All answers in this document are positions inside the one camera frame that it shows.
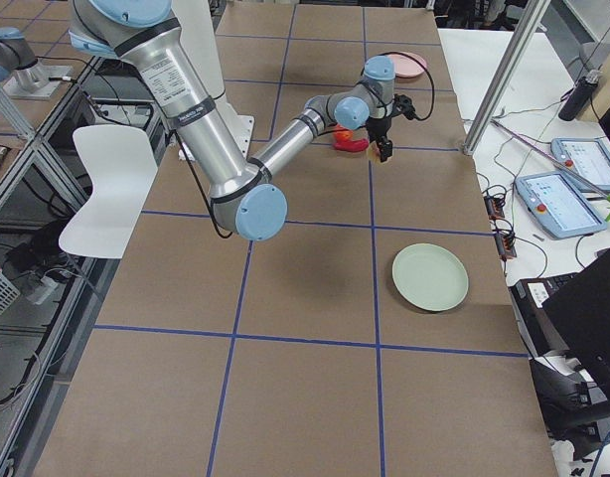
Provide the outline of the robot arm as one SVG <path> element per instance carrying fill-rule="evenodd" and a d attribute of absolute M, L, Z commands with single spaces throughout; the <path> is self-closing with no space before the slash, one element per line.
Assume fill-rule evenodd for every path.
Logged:
<path fill-rule="evenodd" d="M 393 91 L 394 80 L 392 58 L 374 56 L 366 61 L 352 89 L 310 98 L 277 137 L 243 161 L 244 175 L 229 191 L 219 192 L 212 186 L 211 210 L 216 224 L 248 240 L 273 238 L 288 213 L 287 199 L 272 183 L 273 177 L 336 125 L 351 131 L 364 127 L 377 159 L 387 161 L 392 156 L 392 141 L 387 137 L 392 120 L 399 115 L 408 120 L 417 117 L 412 100 Z"/>
<path fill-rule="evenodd" d="M 252 120 L 236 115 L 224 88 L 206 1 L 74 1 L 73 45 L 132 65 L 210 182 L 210 209 L 225 230 L 274 237 L 287 202 L 260 163 L 245 155 Z"/>

